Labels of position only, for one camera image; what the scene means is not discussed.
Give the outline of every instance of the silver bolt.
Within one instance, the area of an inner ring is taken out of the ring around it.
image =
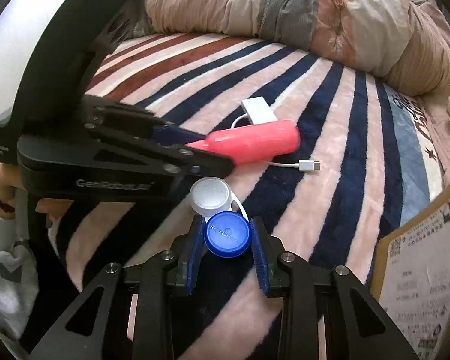
[[[180,168],[171,163],[166,163],[165,165],[163,165],[163,170],[168,173],[179,173],[180,172]]]
[[[346,266],[339,265],[335,268],[335,272],[338,273],[340,276],[347,276],[350,271]]]
[[[291,263],[292,261],[294,261],[295,255],[290,251],[286,251],[286,252],[282,253],[280,258],[287,263]]]
[[[118,265],[116,262],[111,262],[106,266],[105,272],[107,272],[108,274],[114,274],[116,271],[119,270],[119,268],[120,265]]]
[[[193,151],[188,149],[179,149],[178,152],[181,155],[193,155]]]
[[[175,257],[175,253],[171,250],[164,250],[162,253],[160,253],[160,257],[162,260],[171,260]]]

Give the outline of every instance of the blue lid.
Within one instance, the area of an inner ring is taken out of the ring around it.
[[[222,211],[207,222],[204,238],[213,254],[226,258],[240,256],[250,245],[250,224],[236,212]]]

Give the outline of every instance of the bed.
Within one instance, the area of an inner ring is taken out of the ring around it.
[[[377,240],[442,190],[419,99],[279,43],[201,33],[132,39],[104,60],[88,93],[202,134],[230,128],[241,100],[263,96],[301,135],[300,148],[275,161],[311,158],[321,170],[252,163],[238,166],[227,183],[287,250],[316,266],[346,264],[364,283]],[[37,209],[55,220],[50,241],[79,290],[111,261],[130,266],[167,249],[193,218],[186,199],[156,206],[41,200]],[[172,305],[175,355],[274,359],[281,307],[261,294],[250,253],[224,260],[208,252],[193,297]]]

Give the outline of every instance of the pink bottle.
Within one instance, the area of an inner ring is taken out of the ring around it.
[[[299,148],[300,133],[291,120],[214,131],[188,147],[231,157],[235,164],[270,160]]]

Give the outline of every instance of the rolled comforter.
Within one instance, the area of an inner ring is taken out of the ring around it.
[[[385,78],[406,95],[450,85],[450,27],[433,0],[146,0],[156,32],[279,42]]]

